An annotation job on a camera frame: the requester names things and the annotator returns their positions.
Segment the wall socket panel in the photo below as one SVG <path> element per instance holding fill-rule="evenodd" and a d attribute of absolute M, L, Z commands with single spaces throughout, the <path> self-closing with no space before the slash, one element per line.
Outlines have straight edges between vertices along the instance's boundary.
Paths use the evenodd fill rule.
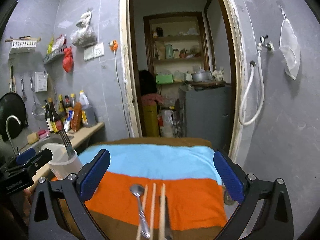
<path fill-rule="evenodd" d="M 88 47 L 84 50 L 84 61 L 89 61 L 97 57 L 104 56 L 104 43 L 95 44 L 91 47 Z"/>

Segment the steel spoon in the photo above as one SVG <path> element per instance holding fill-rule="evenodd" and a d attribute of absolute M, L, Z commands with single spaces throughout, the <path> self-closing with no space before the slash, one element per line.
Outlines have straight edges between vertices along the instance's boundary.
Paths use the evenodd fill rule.
<path fill-rule="evenodd" d="M 130 192 L 136 197 L 138 204 L 138 215 L 139 215 L 139 225 L 141 230 L 141 235 L 149 239 L 151 236 L 150 228 L 146 221 L 146 216 L 144 213 L 143 201 L 147 197 L 147 189 L 140 184 L 133 184 L 130 186 Z"/>

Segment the white mesh bag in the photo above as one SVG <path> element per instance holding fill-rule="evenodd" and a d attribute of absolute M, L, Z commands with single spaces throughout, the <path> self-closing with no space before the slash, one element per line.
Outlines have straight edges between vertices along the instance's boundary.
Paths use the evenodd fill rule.
<path fill-rule="evenodd" d="M 283 7 L 281 5 L 279 5 L 279 7 L 283 17 L 280 30 L 279 49 L 286 62 L 285 73 L 291 79 L 296 80 L 300 67 L 300 45 Z"/>

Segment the white wall box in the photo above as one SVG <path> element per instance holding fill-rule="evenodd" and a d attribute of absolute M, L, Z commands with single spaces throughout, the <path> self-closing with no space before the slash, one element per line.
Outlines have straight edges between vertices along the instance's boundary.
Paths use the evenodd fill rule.
<path fill-rule="evenodd" d="M 46 92 L 48 90 L 48 73 L 35 72 L 34 86 L 35 86 L 35 93 Z"/>

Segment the black wok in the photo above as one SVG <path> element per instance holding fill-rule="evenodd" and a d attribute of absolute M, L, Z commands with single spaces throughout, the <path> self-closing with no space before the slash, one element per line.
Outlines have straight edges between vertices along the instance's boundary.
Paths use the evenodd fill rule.
<path fill-rule="evenodd" d="M 24 128 L 28 127 L 27 111 L 23 99 L 17 93 L 8 92 L 1 97 L 1 137 L 4 142 L 8 141 L 5 123 L 11 115 L 16 116 L 21 122 L 19 124 L 14 119 L 10 119 L 8 122 L 10 137 L 15 139 Z"/>

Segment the yellow gas cylinder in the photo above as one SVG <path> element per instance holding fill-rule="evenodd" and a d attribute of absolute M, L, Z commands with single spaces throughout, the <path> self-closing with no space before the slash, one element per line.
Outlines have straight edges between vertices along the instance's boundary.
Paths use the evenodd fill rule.
<path fill-rule="evenodd" d="M 143 105 L 143 116 L 147 137 L 159 137 L 158 113 L 156 103 Z"/>

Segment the large vinegar jug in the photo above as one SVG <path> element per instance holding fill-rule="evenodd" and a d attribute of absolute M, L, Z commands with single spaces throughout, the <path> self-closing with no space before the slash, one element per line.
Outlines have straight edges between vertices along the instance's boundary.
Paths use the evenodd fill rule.
<path fill-rule="evenodd" d="M 85 127 L 92 127 L 96 125 L 94 109 L 89 104 L 89 100 L 83 90 L 79 93 L 79 102 L 81 103 L 81 119 Z"/>

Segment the steel fork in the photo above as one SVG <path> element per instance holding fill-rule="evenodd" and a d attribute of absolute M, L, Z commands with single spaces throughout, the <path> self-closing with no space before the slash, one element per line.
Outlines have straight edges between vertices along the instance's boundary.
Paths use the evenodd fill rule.
<path fill-rule="evenodd" d="M 59 130 L 59 135 L 60 135 L 61 139 L 63 140 L 63 144 L 66 148 L 69 159 L 72 159 L 75 156 L 76 151 L 74 150 L 74 148 L 71 144 L 71 141 L 70 141 L 67 133 L 65 132 L 64 128 Z"/>

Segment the pump dispenser bottle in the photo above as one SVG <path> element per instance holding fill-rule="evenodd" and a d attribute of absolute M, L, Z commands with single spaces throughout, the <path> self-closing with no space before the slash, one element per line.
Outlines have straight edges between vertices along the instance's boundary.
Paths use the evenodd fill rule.
<path fill-rule="evenodd" d="M 50 131 L 50 133 L 53 133 L 53 128 L 52 128 L 52 124 L 51 124 L 51 117 L 50 117 L 50 109 L 49 109 L 49 105 L 47 100 L 44 101 L 45 102 L 45 119 L 46 119 L 46 124 L 48 126 L 48 129 Z"/>

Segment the steel kitchen sink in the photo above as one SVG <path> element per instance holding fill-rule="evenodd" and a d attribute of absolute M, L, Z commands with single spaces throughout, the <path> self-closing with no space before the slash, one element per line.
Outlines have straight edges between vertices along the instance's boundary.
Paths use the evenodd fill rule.
<path fill-rule="evenodd" d="M 43 146 L 49 143 L 64 145 L 63 140 L 59 134 L 48 134 L 46 137 L 40 139 L 32 145 L 27 145 L 21 148 L 20 153 L 24 153 L 30 148 L 33 148 L 35 150 L 35 153 L 38 154 L 42 151 Z"/>

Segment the wall water tap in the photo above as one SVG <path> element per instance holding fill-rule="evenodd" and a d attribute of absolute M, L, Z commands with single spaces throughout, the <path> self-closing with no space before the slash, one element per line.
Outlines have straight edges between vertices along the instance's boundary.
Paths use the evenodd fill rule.
<path fill-rule="evenodd" d="M 259 48 L 266 48 L 269 52 L 274 52 L 274 45 L 271 41 L 268 40 L 268 35 L 261 36 L 260 42 L 258 43 Z"/>

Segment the grey plastic bag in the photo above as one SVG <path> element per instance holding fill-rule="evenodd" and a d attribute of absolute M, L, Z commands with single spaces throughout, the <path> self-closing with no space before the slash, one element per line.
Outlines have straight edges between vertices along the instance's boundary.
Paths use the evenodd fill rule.
<path fill-rule="evenodd" d="M 76 31 L 71 33 L 71 43 L 80 48 L 90 47 L 97 43 L 97 35 L 91 26 L 92 11 L 88 9 L 80 16 L 80 20 L 76 23 Z"/>

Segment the white plastic utensil holder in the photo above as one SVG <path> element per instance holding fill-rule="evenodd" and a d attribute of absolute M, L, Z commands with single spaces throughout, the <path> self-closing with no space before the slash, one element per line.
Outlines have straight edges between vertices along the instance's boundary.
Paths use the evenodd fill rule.
<path fill-rule="evenodd" d="M 47 143 L 41 146 L 41 150 L 46 148 L 53 155 L 48 162 L 49 168 L 58 180 L 65 179 L 70 173 L 78 173 L 83 167 L 77 153 L 69 157 L 63 144 Z"/>

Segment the wooden chopstick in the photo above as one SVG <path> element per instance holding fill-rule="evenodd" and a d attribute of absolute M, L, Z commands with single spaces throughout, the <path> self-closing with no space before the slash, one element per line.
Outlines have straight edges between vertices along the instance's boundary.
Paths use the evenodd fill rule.
<path fill-rule="evenodd" d="M 148 223 L 146 222 L 146 217 L 144 215 L 142 203 L 140 200 L 141 195 L 144 193 L 144 187 L 142 185 L 135 184 L 133 186 L 133 194 L 137 198 L 138 209 L 139 209 L 139 222 L 141 226 L 142 235 L 149 239 L 150 238 L 150 230 L 148 227 Z"/>
<path fill-rule="evenodd" d="M 155 220 L 155 199 L 156 199 L 156 183 L 153 183 L 151 211 L 150 211 L 150 238 L 149 238 L 149 240 L 153 240 L 154 220 Z"/>
<path fill-rule="evenodd" d="M 165 240 L 165 184 L 162 184 L 159 205 L 159 240 Z"/>

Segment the red plastic bag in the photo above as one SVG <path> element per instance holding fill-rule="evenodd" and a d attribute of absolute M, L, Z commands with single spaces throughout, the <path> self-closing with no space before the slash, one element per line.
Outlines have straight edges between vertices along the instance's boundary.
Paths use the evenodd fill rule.
<path fill-rule="evenodd" d="M 64 57 L 62 61 L 62 67 L 65 70 L 66 73 L 70 72 L 73 68 L 73 54 L 72 54 L 72 48 L 65 48 L 64 49 Z"/>

